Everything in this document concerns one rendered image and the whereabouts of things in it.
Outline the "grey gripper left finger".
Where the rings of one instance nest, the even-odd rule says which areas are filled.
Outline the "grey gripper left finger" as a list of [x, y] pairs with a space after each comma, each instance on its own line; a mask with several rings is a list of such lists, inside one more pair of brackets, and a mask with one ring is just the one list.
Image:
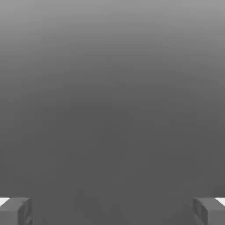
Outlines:
[[0, 197], [0, 225], [33, 225], [32, 198]]

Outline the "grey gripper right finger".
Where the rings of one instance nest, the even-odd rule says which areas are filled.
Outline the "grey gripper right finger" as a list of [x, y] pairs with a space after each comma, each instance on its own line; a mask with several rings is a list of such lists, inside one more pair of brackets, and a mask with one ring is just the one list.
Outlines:
[[196, 225], [225, 225], [225, 197], [194, 198]]

